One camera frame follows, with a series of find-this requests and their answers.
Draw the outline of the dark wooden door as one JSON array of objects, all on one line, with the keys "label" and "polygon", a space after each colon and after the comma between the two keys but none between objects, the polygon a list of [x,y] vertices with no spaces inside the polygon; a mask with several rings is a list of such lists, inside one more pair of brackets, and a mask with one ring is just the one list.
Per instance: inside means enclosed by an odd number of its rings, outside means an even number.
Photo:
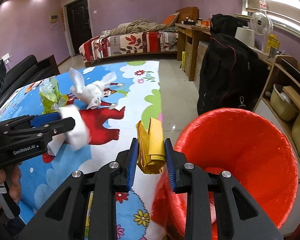
[{"label": "dark wooden door", "polygon": [[66,6],[70,37],[75,55],[79,47],[92,38],[88,0],[77,0]]}]

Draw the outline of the white tissue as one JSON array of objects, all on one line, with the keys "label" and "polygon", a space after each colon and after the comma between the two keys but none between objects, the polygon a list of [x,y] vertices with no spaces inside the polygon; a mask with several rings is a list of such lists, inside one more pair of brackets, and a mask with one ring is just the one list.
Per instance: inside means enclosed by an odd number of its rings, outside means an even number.
[{"label": "white tissue", "polygon": [[66,136],[64,135],[64,133],[53,136],[52,140],[47,145],[47,153],[55,157],[64,144],[65,140]]}]

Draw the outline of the white paper towel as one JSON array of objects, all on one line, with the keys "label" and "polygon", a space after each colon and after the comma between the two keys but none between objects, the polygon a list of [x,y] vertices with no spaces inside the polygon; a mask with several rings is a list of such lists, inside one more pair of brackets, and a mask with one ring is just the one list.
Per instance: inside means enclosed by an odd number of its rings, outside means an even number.
[{"label": "white paper towel", "polygon": [[69,76],[73,81],[70,92],[87,105],[87,109],[96,109],[101,106],[101,99],[104,97],[104,90],[117,80],[115,72],[110,72],[101,80],[85,85],[83,75],[76,69],[70,68]]}]

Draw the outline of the white desk fan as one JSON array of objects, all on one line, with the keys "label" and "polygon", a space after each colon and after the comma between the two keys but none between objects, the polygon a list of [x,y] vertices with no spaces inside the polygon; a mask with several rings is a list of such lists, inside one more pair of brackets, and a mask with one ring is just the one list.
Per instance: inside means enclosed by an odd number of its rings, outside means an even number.
[{"label": "white desk fan", "polygon": [[250,25],[255,34],[263,37],[262,51],[267,51],[267,40],[273,32],[273,22],[264,11],[253,12],[250,16]]}]

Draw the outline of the beige pot left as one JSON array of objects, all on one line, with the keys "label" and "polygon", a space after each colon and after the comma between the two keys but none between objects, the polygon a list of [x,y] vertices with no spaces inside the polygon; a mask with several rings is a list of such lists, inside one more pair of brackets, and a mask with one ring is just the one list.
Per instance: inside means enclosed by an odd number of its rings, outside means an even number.
[{"label": "beige pot left", "polygon": [[270,103],[273,110],[284,121],[294,120],[299,109],[290,97],[283,91],[283,86],[279,84],[273,85],[273,91],[270,97]]}]

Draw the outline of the orange pillow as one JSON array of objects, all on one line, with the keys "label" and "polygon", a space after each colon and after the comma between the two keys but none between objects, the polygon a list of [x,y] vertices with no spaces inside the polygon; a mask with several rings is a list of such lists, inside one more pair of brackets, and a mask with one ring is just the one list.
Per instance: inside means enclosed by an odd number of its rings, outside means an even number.
[{"label": "orange pillow", "polygon": [[178,17],[179,17],[179,12],[171,14],[164,19],[163,24],[166,25],[166,27],[168,27],[168,28],[172,27],[177,22]]}]

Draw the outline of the colourful cartoon tablecloth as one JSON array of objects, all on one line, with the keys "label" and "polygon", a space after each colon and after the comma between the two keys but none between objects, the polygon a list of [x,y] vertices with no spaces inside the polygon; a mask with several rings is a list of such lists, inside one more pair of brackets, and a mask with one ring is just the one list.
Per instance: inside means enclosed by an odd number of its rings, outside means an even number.
[{"label": "colourful cartoon tablecloth", "polygon": [[[71,172],[96,171],[129,149],[139,121],[148,127],[150,118],[162,119],[158,61],[111,63],[81,70],[86,85],[110,72],[116,73],[117,80],[106,89],[101,106],[87,109],[85,103],[70,96],[89,128],[89,144],[73,151],[69,143],[64,143],[55,157],[40,155],[21,165],[19,206],[23,222],[33,218]],[[119,239],[164,238],[164,228],[151,220],[159,178],[137,170],[131,191],[115,195]]]}]

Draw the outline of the yellow box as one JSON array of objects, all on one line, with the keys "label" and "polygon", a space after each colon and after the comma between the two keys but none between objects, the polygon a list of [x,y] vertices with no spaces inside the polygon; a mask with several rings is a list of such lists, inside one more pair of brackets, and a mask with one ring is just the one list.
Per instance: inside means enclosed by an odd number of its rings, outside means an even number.
[{"label": "yellow box", "polygon": [[269,54],[271,48],[278,50],[279,47],[280,47],[280,42],[277,36],[274,34],[269,34],[267,36],[266,53]]}]

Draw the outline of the dark side table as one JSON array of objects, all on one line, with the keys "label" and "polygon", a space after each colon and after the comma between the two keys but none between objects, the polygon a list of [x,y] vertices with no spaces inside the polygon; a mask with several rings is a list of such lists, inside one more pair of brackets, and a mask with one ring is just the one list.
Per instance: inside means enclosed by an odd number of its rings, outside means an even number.
[{"label": "dark side table", "polygon": [[47,58],[37,62],[37,66],[39,70],[45,75],[51,74],[51,76],[54,76],[60,74],[54,55],[50,55]]}]

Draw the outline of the bed with floral cover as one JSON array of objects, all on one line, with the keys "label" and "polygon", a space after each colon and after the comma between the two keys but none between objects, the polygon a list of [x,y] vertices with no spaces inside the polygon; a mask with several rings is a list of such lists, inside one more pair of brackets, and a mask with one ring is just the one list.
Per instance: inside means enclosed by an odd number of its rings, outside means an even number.
[{"label": "bed with floral cover", "polygon": [[108,57],[133,54],[174,53],[178,50],[178,32],[150,31],[94,37],[79,48],[86,66]]}]

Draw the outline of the wooden desk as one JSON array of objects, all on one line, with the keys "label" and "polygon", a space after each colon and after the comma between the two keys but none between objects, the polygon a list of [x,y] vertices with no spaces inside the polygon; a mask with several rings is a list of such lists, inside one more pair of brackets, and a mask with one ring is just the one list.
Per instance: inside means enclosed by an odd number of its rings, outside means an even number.
[{"label": "wooden desk", "polygon": [[175,24],[178,28],[177,60],[182,61],[183,51],[186,53],[184,72],[189,81],[194,81],[197,62],[197,51],[200,41],[210,41],[210,29],[195,25]]}]

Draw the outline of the green plastic wrapper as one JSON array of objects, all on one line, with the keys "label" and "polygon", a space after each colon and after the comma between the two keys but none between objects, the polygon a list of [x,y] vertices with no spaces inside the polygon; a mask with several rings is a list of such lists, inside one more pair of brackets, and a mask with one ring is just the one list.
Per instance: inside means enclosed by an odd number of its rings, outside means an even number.
[{"label": "green plastic wrapper", "polygon": [[39,85],[39,96],[44,109],[43,114],[57,112],[69,100],[67,95],[60,92],[55,77],[49,77]]}]

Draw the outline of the wooden shelf cabinet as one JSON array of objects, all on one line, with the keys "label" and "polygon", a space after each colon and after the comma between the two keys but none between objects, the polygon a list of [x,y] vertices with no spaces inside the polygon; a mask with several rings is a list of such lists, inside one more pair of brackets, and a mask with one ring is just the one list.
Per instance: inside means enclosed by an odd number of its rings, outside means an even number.
[{"label": "wooden shelf cabinet", "polygon": [[288,55],[267,61],[269,75],[254,112],[272,122],[290,142],[300,181],[300,63]]}]

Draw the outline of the yellow paper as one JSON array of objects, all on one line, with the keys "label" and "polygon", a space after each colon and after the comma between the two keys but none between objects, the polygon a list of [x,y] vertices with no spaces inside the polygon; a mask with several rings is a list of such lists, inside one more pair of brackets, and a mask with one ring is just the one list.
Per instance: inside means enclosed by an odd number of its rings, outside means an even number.
[{"label": "yellow paper", "polygon": [[144,174],[160,174],[166,164],[164,137],[161,122],[149,119],[146,130],[142,121],[136,125],[138,140],[137,165]]}]

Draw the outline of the wooden headboard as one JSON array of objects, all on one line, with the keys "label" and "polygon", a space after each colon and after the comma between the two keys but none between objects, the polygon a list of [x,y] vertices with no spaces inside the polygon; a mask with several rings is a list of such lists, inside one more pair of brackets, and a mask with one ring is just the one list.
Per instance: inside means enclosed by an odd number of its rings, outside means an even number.
[{"label": "wooden headboard", "polygon": [[176,12],[179,13],[177,23],[181,23],[182,21],[186,20],[187,18],[196,21],[199,17],[199,10],[197,7],[185,7],[177,10]]}]

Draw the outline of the black hanging garment bag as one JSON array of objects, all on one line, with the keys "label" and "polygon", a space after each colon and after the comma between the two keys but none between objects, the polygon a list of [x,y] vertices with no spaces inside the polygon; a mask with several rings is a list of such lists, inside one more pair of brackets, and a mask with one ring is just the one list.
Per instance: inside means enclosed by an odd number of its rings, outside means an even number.
[{"label": "black hanging garment bag", "polygon": [[269,75],[268,65],[240,40],[216,34],[203,58],[197,113],[219,108],[252,111]]}]

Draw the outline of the red trash bin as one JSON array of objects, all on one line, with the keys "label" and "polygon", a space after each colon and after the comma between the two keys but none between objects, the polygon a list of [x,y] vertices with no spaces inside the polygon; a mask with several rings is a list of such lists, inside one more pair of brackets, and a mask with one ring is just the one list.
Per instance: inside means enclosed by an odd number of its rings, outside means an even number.
[{"label": "red trash bin", "polygon": [[231,172],[280,228],[298,190],[296,158],[286,136],[253,112],[221,108],[200,115],[174,149],[206,172]]}]

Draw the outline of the black bag on desk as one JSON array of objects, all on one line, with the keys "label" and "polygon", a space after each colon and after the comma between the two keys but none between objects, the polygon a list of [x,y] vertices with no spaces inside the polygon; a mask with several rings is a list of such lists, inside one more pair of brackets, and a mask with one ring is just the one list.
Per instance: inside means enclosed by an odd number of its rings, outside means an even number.
[{"label": "black bag on desk", "polygon": [[235,37],[237,28],[247,27],[248,22],[234,16],[215,14],[210,21],[210,34],[226,34]]}]

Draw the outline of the beige crumpled blanket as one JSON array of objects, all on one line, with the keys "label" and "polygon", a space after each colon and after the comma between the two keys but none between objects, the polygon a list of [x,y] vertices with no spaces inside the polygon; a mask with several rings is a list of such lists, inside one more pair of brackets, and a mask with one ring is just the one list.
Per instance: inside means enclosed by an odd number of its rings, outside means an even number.
[{"label": "beige crumpled blanket", "polygon": [[162,23],[149,22],[143,18],[129,23],[118,25],[114,29],[105,30],[102,32],[102,37],[109,37],[123,34],[146,33],[151,31],[160,31],[167,29],[168,26]]}]

